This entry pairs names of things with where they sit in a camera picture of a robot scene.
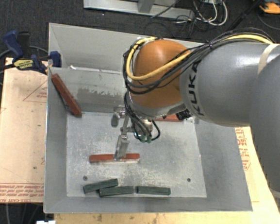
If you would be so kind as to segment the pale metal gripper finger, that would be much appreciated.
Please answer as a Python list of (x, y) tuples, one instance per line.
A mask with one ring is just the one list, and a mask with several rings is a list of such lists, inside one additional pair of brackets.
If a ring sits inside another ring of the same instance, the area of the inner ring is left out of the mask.
[(123, 139), (123, 136), (119, 135), (119, 137), (117, 139), (117, 145), (116, 145), (116, 150), (115, 150), (115, 155), (114, 155), (115, 160), (119, 160), (121, 158), (122, 139)]
[(126, 156), (129, 144), (130, 144), (130, 141), (127, 139), (123, 139), (121, 141), (120, 156), (119, 156), (121, 159), (123, 159)]

